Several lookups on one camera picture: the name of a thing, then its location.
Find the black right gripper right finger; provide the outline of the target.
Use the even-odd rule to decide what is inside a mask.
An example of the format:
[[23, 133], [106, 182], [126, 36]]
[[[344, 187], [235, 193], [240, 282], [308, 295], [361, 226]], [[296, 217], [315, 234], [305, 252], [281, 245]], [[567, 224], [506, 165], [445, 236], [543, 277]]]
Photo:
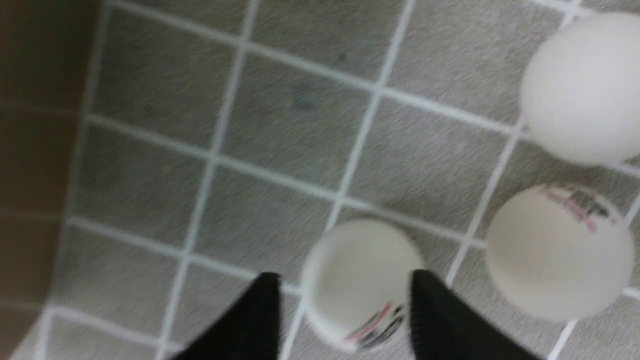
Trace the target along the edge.
[[410, 280], [410, 342], [416, 360], [537, 360], [452, 292], [432, 271]]

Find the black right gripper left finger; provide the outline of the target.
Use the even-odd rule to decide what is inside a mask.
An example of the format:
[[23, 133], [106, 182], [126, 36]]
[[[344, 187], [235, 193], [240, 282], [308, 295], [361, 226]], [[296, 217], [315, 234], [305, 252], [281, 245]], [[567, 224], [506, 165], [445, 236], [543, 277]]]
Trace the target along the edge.
[[277, 360], [281, 300], [281, 276], [259, 273], [233, 305], [174, 360]]

